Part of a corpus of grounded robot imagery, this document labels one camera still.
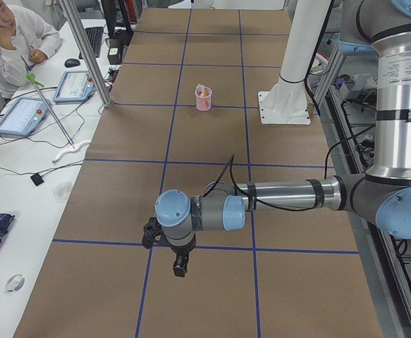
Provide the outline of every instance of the man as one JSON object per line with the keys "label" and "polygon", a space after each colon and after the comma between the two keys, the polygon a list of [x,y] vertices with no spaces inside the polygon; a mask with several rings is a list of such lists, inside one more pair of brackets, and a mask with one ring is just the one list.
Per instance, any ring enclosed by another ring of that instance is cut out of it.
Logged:
{"label": "man", "polygon": [[0,0],[0,92],[4,102],[27,83],[27,67],[52,57],[59,33],[35,12]]}

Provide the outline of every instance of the computer mouse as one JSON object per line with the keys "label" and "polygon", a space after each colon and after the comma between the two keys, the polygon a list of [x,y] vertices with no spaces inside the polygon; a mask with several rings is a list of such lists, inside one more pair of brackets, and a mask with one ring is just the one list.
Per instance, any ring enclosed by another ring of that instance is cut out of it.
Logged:
{"label": "computer mouse", "polygon": [[68,58],[64,61],[64,67],[66,68],[76,67],[77,65],[80,65],[80,60],[77,60],[76,58]]}

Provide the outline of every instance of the white lab coat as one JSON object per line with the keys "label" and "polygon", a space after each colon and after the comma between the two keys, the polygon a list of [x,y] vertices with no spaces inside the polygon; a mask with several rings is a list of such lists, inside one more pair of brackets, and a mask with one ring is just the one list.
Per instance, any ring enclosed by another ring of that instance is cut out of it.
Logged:
{"label": "white lab coat", "polygon": [[8,6],[16,17],[16,35],[11,38],[15,51],[0,47],[0,92],[9,99],[21,86],[27,84],[27,68],[33,62],[28,60],[32,49],[43,51],[49,58],[56,53],[61,39],[58,31],[46,23],[35,12],[21,6]]}

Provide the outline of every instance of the keyboard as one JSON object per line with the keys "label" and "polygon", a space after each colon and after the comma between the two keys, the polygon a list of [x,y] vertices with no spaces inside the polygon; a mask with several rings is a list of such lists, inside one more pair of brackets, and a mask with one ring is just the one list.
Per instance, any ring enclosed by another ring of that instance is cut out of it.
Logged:
{"label": "keyboard", "polygon": [[92,51],[96,58],[100,57],[100,49],[102,47],[102,37],[104,35],[103,27],[86,27],[87,39],[90,41]]}

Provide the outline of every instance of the cup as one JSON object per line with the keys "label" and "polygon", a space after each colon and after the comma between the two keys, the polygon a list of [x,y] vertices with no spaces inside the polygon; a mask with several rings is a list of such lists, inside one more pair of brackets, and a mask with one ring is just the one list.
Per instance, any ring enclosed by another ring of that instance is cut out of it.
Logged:
{"label": "cup", "polygon": [[208,88],[204,87],[205,95],[202,96],[202,93],[195,90],[196,94],[196,108],[199,111],[208,111],[211,108],[211,94],[213,91]]}

